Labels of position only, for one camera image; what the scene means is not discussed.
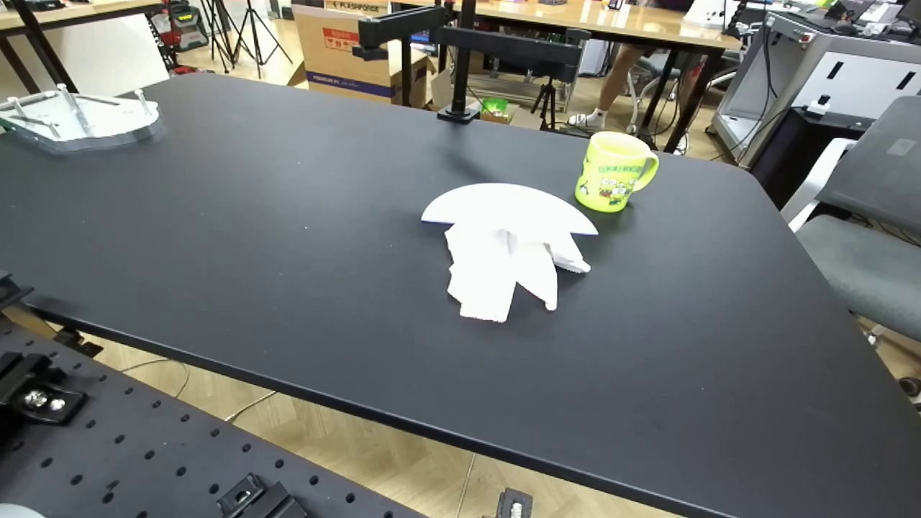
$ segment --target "tripod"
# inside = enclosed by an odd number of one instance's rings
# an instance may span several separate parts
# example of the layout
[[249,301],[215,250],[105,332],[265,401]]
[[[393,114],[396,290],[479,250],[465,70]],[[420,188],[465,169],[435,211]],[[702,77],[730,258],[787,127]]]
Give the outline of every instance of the tripod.
[[[261,29],[268,32],[268,37],[274,41],[274,47],[271,47],[268,55],[261,55],[259,25],[261,25]],[[279,42],[279,37],[268,29],[268,22],[261,21],[261,15],[252,8],[252,0],[246,0],[246,8],[243,8],[242,22],[239,22],[239,29],[235,29],[235,47],[232,47],[232,55],[229,55],[232,64],[239,61],[239,48],[243,48],[243,51],[256,61],[259,76],[261,76],[261,65],[265,65],[276,51],[282,51],[284,61],[294,64],[291,55],[284,51],[284,47]]]
[[232,22],[225,0],[200,0],[200,12],[204,12],[204,25],[207,25],[207,48],[209,58],[217,55],[222,58],[222,70],[225,76],[235,65],[232,55],[229,55],[229,29],[239,32],[239,25]]
[[547,77],[547,83],[541,86],[535,103],[530,106],[530,112],[541,110],[541,130],[543,132],[554,132],[554,86],[551,86],[551,76]]

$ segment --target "table surface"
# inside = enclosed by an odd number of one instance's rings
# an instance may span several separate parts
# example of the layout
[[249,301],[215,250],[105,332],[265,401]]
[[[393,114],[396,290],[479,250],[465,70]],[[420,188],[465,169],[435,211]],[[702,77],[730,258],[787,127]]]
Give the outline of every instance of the table surface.
[[[430,0],[393,0],[400,5],[430,5]],[[580,29],[596,37],[635,37],[646,42],[684,42],[699,48],[737,48],[740,42],[712,25],[684,21],[682,12],[628,5],[610,12],[602,0],[570,0],[543,5],[538,0],[476,0],[476,18],[514,21],[535,25]]]
[[[65,8],[56,12],[33,12],[38,22],[45,29],[55,25],[76,25],[92,22],[104,18],[120,18],[130,12],[147,12],[163,5],[160,0],[95,0],[95,4],[65,4]],[[0,12],[0,34],[17,34],[25,32],[17,12]]]
[[921,424],[761,189],[658,179],[507,326],[446,296],[449,188],[570,198],[583,140],[177,77],[163,135],[55,160],[0,139],[0,267],[45,314],[668,509],[915,516]]

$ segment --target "white napkin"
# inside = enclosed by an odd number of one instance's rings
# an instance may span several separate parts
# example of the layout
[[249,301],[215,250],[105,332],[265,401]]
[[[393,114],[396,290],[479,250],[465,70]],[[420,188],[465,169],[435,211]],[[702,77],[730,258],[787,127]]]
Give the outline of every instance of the white napkin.
[[510,320],[514,286],[554,312],[554,267],[590,270],[570,232],[597,232],[566,201],[517,183],[449,189],[422,211],[422,222],[453,224],[446,231],[449,296],[459,301],[459,316],[485,323]]

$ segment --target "cup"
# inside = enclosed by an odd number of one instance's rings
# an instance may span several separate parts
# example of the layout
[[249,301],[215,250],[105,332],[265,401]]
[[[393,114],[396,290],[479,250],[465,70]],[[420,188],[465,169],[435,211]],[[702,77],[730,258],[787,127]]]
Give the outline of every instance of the cup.
[[656,172],[658,155],[643,140],[628,132],[596,132],[583,150],[576,198],[590,211],[617,214]]

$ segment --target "mug handle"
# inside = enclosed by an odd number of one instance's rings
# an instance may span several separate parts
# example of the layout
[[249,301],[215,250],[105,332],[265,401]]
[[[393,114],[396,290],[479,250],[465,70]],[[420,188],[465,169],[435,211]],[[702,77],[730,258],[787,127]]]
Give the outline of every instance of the mug handle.
[[653,150],[643,150],[642,159],[643,159],[643,172],[635,179],[632,194],[643,189],[658,172],[658,155]]

